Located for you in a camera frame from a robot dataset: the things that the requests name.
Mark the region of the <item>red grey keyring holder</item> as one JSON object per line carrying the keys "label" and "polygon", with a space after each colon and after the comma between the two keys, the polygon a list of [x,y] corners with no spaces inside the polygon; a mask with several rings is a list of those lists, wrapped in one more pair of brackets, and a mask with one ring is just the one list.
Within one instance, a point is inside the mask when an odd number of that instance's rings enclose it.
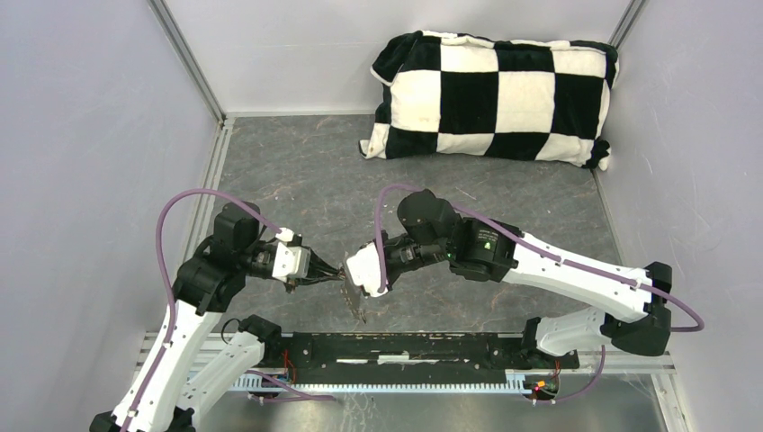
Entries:
{"label": "red grey keyring holder", "polygon": [[345,299],[346,305],[356,320],[366,324],[367,318],[365,316],[365,311],[361,306],[362,298],[365,295],[364,288],[354,284],[349,271],[344,266],[341,267],[341,274],[344,277],[341,293]]}

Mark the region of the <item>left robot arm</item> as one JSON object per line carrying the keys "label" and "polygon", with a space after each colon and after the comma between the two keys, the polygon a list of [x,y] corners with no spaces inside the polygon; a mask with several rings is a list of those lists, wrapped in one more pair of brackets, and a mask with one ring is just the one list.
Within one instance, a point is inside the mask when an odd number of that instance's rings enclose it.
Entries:
{"label": "left robot arm", "polygon": [[138,377],[121,402],[96,415],[92,431],[195,431],[247,370],[272,366],[284,352],[280,326],[252,315],[220,353],[192,373],[204,341],[221,321],[247,278],[277,281],[292,292],[301,285],[343,279],[300,235],[281,229],[262,237],[264,220],[251,202],[227,203],[212,234],[178,269],[162,328]]}

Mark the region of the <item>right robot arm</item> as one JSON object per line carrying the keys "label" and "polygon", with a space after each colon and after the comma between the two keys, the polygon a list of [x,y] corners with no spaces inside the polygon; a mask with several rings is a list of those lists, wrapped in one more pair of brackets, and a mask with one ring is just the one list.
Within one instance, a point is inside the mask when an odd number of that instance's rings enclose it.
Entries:
{"label": "right robot arm", "polygon": [[671,335],[664,294],[672,268],[660,261],[622,267],[553,247],[522,230],[470,215],[431,191],[414,192],[398,207],[405,232],[380,235],[372,247],[369,295],[387,292],[403,273],[446,262],[452,273],[476,282],[521,284],[587,304],[556,318],[527,321],[522,360],[542,367],[555,356],[610,344],[629,354],[661,356]]}

